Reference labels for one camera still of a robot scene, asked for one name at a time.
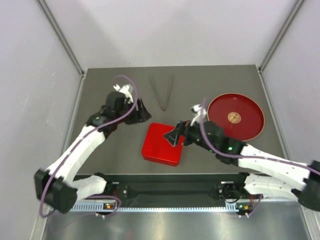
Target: black wire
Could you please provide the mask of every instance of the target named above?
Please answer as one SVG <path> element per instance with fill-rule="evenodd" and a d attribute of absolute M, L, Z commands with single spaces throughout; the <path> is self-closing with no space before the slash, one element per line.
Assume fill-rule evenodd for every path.
<path fill-rule="evenodd" d="M 223 200 L 226 202 L 226 203 L 228 203 L 228 204 L 234 204 L 234 203 L 236 203 L 236 202 L 238 202 L 239 200 L 240 200 L 240 197 L 238 197 L 236 200 L 234 200 L 234 201 L 227 201 L 227 199 L 226 199 L 226 197 L 225 197 L 225 195 L 224 195 L 224 190 L 222 189 L 222 192 L 221 192 L 221 197 L 223 198 Z"/>

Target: metal frame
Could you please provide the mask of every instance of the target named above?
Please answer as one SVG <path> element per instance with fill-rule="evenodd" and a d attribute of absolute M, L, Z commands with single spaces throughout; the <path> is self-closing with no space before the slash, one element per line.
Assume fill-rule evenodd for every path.
<path fill-rule="evenodd" d="M 77 110 L 78 110 L 78 106 L 79 106 L 79 101 L 80 101 L 80 97 L 81 97 L 81 93 L 82 93 L 82 89 L 83 89 L 83 84 L 84 84 L 84 79 L 86 77 L 85 71 L 82 69 L 81 65 L 79 64 L 75 54 L 73 53 L 70 45 L 68 44 L 68 41 L 66 40 L 63 32 L 61 31 L 57 21 L 55 20 L 53 14 L 51 13 L 47 3 L 45 2 L 45 0 L 36 0 L 36 2 L 39 4 L 41 10 L 43 11 L 43 13 L 45 14 L 47 20 L 49 21 L 50 25 L 52 26 L 52 29 L 54 30 L 54 32 L 56 33 L 58 39 L 60 40 L 63 48 L 65 49 L 67 55 L 69 56 L 69 58 L 71 59 L 74 67 L 76 68 L 76 70 L 79 72 L 79 74 L 81 75 L 80 81 L 79 81 L 79 86 L 77 89 L 77 94 L 76 97 L 74 99 L 74 103 L 73 103 L 73 108 L 71 110 L 71 114 L 69 117 L 69 121 L 68 121 L 68 126 L 66 129 L 66 134 L 65 134 L 65 138 L 64 138 L 64 143 L 63 143 L 63 147 L 62 147 L 62 151 L 64 152 L 69 144 L 70 138 L 71 138 L 71 133 L 72 133 L 72 129 L 73 129 L 73 125 L 75 122 L 75 117 L 77 114 Z M 280 144 L 284 153 L 284 156 L 287 159 L 291 159 L 290 156 L 290 152 L 288 149 L 288 144 L 286 142 L 286 139 L 284 137 L 284 133 L 282 131 L 282 128 L 280 127 L 280 122 L 279 122 L 279 118 L 278 115 L 275 111 L 274 108 L 274 103 L 272 100 L 272 97 L 270 95 L 270 91 L 268 88 L 268 85 L 266 83 L 266 80 L 264 78 L 264 74 L 263 71 L 266 69 L 268 63 L 270 62 L 270 60 L 272 59 L 273 55 L 275 54 L 276 50 L 278 49 L 278 46 L 280 45 L 281 41 L 284 39 L 289 27 L 292 25 L 295 17 L 297 16 L 297 14 L 299 13 L 299 10 L 302 8 L 303 3 L 305 2 L 305 0 L 297 0 L 293 6 L 293 8 L 290 11 L 290 14 L 288 15 L 286 21 L 284 22 L 283 26 L 281 27 L 280 31 L 278 32 L 275 40 L 273 41 L 271 47 L 269 48 L 266 56 L 264 57 L 262 64 L 257 68 L 257 72 L 260 76 L 260 80 L 261 80 L 261 84 L 263 86 L 263 90 L 267 99 L 267 102 L 269 104 L 269 108 L 272 114 L 272 118 L 277 130 L 277 134 L 280 140 Z M 304 207 L 301 207 L 301 210 L 303 212 L 304 218 L 305 218 L 305 222 L 307 225 L 307 228 L 309 230 L 310 236 L 312 239 L 316 240 L 316 239 L 320 239 L 320 214 L 317 212 L 313 212 L 311 210 L 308 210 Z M 34 228 L 32 230 L 32 234 L 30 239 L 31 240 L 41 240 L 45 231 L 45 226 L 47 223 L 47 219 L 43 219 L 41 218 L 39 215 L 36 219 L 36 222 L 34 224 Z"/>

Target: white wall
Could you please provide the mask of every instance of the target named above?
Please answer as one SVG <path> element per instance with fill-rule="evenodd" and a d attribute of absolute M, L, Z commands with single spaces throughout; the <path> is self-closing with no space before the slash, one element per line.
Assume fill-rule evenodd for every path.
<path fill-rule="evenodd" d="M 260 65 L 296 0 L 46 0 L 83 68 Z"/>
<path fill-rule="evenodd" d="M 264 71 L 294 161 L 320 161 L 320 1 L 307 0 Z"/>
<path fill-rule="evenodd" d="M 29 239 L 34 173 L 59 157 L 80 76 L 35 0 L 0 7 L 0 239 Z"/>

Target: metal tongs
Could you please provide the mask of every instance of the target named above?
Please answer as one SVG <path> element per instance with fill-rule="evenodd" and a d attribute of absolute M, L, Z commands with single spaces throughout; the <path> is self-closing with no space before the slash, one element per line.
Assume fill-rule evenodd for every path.
<path fill-rule="evenodd" d="M 162 101 L 161 101 L 161 98 L 160 98 L 160 95 L 159 95 L 159 92 L 157 90 L 156 84 L 155 84 L 155 77 L 152 76 L 152 75 L 149 76 L 149 81 L 150 81 L 151 86 L 152 86 L 152 88 L 154 90 L 156 98 L 158 99 L 158 102 L 159 102 L 159 105 L 160 105 L 162 111 L 165 111 L 167 109 L 167 107 L 168 107 L 169 97 L 170 97 L 170 93 L 171 93 L 171 86 L 172 86 L 172 82 L 173 82 L 174 79 L 175 79 L 175 75 L 171 75 L 169 77 L 168 91 L 166 93 L 165 105 L 163 105 Z"/>

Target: gold plate emblem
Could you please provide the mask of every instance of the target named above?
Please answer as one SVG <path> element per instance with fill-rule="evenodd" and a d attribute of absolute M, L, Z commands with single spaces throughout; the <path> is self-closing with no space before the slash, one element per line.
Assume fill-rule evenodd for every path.
<path fill-rule="evenodd" d="M 233 124 L 238 124 L 241 122 L 241 116 L 239 113 L 232 111 L 228 114 L 228 120 Z"/>

